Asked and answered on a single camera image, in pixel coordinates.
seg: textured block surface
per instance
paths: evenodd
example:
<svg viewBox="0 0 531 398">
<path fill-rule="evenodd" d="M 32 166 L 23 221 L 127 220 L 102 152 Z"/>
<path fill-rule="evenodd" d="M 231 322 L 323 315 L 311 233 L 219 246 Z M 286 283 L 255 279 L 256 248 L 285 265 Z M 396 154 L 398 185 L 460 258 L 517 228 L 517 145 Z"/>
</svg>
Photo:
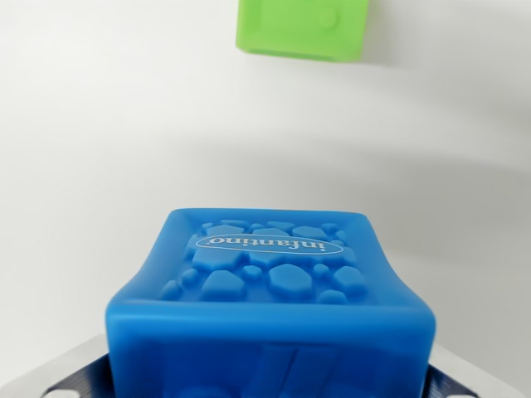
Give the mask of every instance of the textured block surface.
<svg viewBox="0 0 531 398">
<path fill-rule="evenodd" d="M 418 398 L 435 321 L 362 215 L 185 209 L 107 330 L 118 398 Z"/>
<path fill-rule="evenodd" d="M 368 0 L 240 0 L 244 51 L 351 61 L 359 58 Z"/>
</svg>

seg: blue toy block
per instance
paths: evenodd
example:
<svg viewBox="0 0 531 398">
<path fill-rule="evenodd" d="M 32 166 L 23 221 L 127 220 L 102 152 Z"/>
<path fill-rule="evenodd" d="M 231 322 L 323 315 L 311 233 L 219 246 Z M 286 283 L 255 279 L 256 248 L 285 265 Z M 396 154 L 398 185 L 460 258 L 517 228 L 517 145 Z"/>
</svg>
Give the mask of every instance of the blue toy block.
<svg viewBox="0 0 531 398">
<path fill-rule="evenodd" d="M 419 398 L 435 333 L 338 211 L 174 211 L 106 322 L 118 398 Z"/>
</svg>

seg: white surface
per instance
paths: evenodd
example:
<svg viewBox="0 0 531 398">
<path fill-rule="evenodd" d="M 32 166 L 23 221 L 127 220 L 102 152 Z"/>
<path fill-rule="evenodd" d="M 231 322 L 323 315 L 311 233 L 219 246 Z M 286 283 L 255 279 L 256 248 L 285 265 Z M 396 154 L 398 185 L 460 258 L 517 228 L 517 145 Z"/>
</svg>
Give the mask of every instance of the white surface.
<svg viewBox="0 0 531 398">
<path fill-rule="evenodd" d="M 531 7 L 372 0 L 364 63 L 236 2 L 0 0 L 0 384 L 104 330 L 170 210 L 361 211 L 438 340 L 531 393 Z"/>
</svg>

